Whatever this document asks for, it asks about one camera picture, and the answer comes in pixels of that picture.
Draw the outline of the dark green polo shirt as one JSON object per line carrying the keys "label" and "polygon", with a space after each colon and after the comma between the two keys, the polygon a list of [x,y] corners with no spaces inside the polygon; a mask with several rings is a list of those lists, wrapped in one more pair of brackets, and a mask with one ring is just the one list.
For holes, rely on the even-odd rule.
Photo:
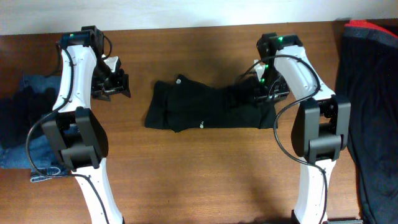
{"label": "dark green polo shirt", "polygon": [[260,92],[256,77],[223,88],[184,75],[178,75],[173,83],[158,80],[144,126],[176,133],[191,128],[269,129],[274,125],[275,106],[257,101]]}

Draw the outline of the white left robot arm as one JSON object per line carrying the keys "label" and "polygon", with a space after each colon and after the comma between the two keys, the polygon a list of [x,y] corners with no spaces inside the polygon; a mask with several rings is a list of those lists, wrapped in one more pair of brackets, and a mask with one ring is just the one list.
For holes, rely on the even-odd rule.
{"label": "white left robot arm", "polygon": [[92,223],[124,223],[107,174],[108,137],[91,100],[129,97],[128,75],[103,44],[62,44],[61,84],[50,114],[40,122],[58,162],[80,186]]}

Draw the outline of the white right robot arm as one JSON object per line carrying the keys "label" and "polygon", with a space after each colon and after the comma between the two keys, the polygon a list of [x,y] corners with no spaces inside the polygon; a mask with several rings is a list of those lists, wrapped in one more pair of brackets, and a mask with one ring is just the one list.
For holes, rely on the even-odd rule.
{"label": "white right robot arm", "polygon": [[277,118],[298,106],[292,127],[294,154],[288,157],[300,164],[298,198],[291,223],[328,223],[327,203],[330,177],[348,142],[351,112],[349,100],[325,85],[309,62],[304,46],[270,43],[257,46],[260,58],[254,69],[261,83],[276,74],[267,99],[276,100],[292,93],[295,101],[282,108]]}

